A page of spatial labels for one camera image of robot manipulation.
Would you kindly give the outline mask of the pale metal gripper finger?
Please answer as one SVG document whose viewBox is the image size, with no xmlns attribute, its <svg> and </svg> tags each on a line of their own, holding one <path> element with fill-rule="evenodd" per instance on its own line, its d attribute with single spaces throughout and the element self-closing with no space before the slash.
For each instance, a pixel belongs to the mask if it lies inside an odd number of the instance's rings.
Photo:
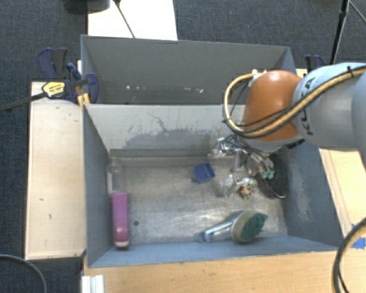
<svg viewBox="0 0 366 293">
<path fill-rule="evenodd" d="M 239 195 L 242 199 L 249 199 L 257 188 L 257 181 L 254 178 L 243 178 L 239 187 Z"/>
<path fill-rule="evenodd" d="M 230 174 L 226 177 L 224 181 L 224 195 L 225 197 L 231 197 L 237 190 L 237 185 L 239 182 L 239 175 Z"/>
</svg>

